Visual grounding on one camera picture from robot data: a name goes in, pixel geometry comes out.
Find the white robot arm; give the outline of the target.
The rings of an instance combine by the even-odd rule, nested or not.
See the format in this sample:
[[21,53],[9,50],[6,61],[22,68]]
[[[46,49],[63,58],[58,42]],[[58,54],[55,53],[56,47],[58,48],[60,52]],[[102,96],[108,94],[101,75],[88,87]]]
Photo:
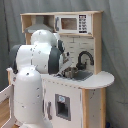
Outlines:
[[14,116],[19,128],[52,128],[43,114],[42,74],[61,75],[71,65],[63,42],[48,30],[37,30],[30,45],[10,51],[11,82],[14,84]]

